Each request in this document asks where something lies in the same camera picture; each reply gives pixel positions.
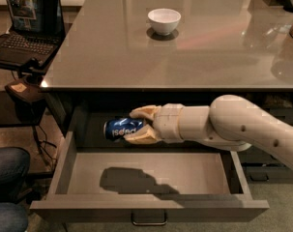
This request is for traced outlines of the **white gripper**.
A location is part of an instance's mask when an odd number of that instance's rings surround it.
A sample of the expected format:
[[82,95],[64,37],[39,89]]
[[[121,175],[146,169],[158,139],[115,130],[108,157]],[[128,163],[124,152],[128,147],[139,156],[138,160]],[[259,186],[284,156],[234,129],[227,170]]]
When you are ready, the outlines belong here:
[[126,134],[125,140],[131,144],[180,143],[183,141],[179,133],[179,117],[184,107],[181,104],[168,103],[166,105],[145,105],[133,109],[130,117],[146,119],[153,122],[153,128],[144,126],[137,132]]

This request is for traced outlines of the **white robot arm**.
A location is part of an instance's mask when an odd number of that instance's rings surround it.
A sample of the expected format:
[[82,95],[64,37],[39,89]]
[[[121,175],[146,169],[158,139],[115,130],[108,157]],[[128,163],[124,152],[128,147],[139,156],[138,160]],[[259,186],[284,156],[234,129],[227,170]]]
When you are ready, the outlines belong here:
[[293,170],[293,127],[242,97],[224,95],[206,106],[147,105],[130,116],[146,122],[125,136],[131,144],[194,141],[234,152],[254,146]]

